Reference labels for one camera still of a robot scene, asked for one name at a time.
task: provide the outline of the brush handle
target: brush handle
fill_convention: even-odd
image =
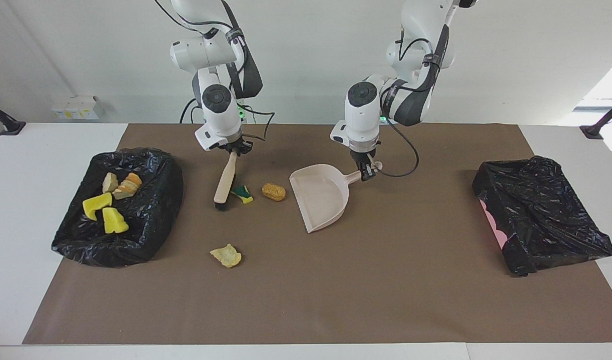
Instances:
[[[232,187],[232,180],[235,178],[236,164],[237,154],[233,151],[230,153],[228,163],[221,173],[221,179],[219,180],[219,185],[217,185],[217,191],[215,192],[215,203],[225,204],[226,200],[228,200],[228,194],[230,194],[230,188]]]

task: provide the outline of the brown table mat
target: brown table mat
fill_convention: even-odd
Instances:
[[[235,182],[255,200],[231,198],[228,212],[212,203],[228,155],[201,150],[196,128],[128,126],[119,148],[160,148],[184,169],[173,232],[146,264],[63,260],[24,344],[612,342],[612,291],[595,262],[512,277],[473,196],[482,162],[532,156],[517,126],[404,129],[418,171],[353,184],[344,216],[309,235],[288,176],[323,163],[355,170],[331,127],[272,125],[269,141],[237,162]],[[391,129],[382,141],[386,169],[411,167]],[[266,182],[287,199],[262,197]],[[208,253],[227,243],[243,253],[232,269]]]

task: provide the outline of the white table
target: white table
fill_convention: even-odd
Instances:
[[[0,137],[0,359],[612,359],[612,344],[22,346],[61,261],[45,239],[54,236],[91,157],[114,151],[126,127],[29,123],[18,136]],[[562,164],[612,239],[612,153],[605,144],[585,139],[575,127],[521,130],[537,155]],[[598,264],[612,287],[612,257]]]

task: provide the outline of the black plastic bag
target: black plastic bag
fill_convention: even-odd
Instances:
[[[112,200],[130,226],[121,234],[106,234],[103,217],[84,214],[82,202],[102,194],[107,173],[121,182],[129,173],[143,181],[137,193]],[[123,149],[95,155],[57,230],[52,250],[80,264],[123,267],[152,259],[170,233],[184,198],[182,169],[170,153],[155,148]]]
[[[551,159],[484,162],[472,187],[507,236],[502,253],[516,275],[612,255],[610,238]]]

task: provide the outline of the dustpan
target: dustpan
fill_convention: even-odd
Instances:
[[[358,180],[361,180],[360,171],[344,175],[328,164],[305,167],[290,175],[290,185],[309,234],[329,226],[344,214],[348,186]]]

